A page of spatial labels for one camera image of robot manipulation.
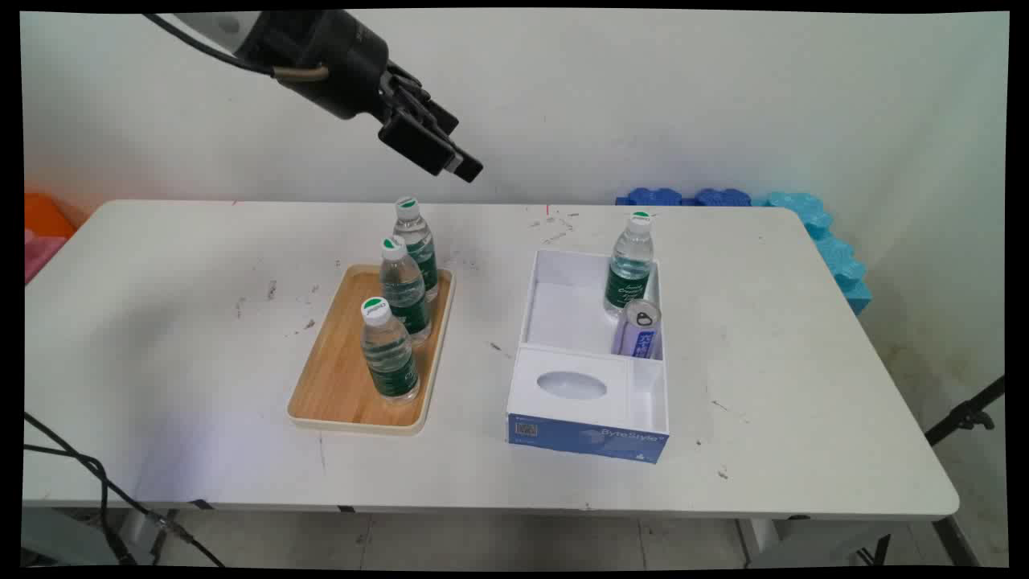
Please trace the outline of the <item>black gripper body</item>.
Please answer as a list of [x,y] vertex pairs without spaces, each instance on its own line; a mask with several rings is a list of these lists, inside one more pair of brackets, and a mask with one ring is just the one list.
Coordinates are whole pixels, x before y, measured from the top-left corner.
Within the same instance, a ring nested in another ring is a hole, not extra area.
[[421,84],[389,58],[386,41],[344,10],[269,11],[273,78],[342,120],[386,121],[398,89]]

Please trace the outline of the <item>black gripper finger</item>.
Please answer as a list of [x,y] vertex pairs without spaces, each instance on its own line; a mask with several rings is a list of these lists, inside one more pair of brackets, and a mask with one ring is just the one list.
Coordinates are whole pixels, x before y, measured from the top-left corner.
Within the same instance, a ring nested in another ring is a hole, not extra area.
[[443,109],[433,99],[422,83],[419,82],[409,71],[400,66],[389,68],[389,115],[394,110],[404,111],[415,117],[423,125],[431,129],[435,134],[447,140],[456,150],[457,161],[453,168],[445,170],[451,175],[456,175],[466,183],[472,183],[478,178],[484,165],[474,155],[467,153],[456,142],[453,141],[453,131],[458,126],[459,120]]
[[411,114],[394,110],[379,129],[379,140],[430,175],[440,175],[457,161],[456,150]]

